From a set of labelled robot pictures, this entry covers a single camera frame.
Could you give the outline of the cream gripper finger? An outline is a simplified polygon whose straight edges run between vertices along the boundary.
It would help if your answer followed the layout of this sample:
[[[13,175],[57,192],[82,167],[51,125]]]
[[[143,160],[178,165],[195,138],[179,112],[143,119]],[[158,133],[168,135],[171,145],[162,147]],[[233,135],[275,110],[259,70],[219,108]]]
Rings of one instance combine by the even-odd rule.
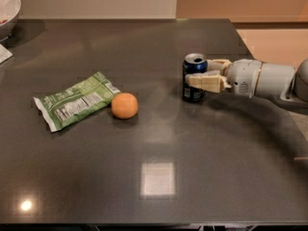
[[[227,79],[219,74],[187,74],[185,76],[185,80],[190,87],[209,92],[219,93],[231,88],[231,85],[227,82]]]
[[[227,67],[231,65],[231,62],[225,59],[208,60],[207,63],[208,71],[217,71],[220,75],[224,75]]]

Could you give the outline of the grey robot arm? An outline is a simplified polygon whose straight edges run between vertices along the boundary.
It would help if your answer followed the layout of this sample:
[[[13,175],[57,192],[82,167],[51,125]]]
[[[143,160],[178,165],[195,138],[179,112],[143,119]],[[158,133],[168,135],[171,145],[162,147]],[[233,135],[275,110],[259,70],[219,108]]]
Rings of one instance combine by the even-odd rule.
[[[235,95],[265,98],[286,110],[307,112],[307,61],[298,69],[291,65],[258,60],[209,60],[205,73],[185,76],[192,88],[209,92],[229,91]]]

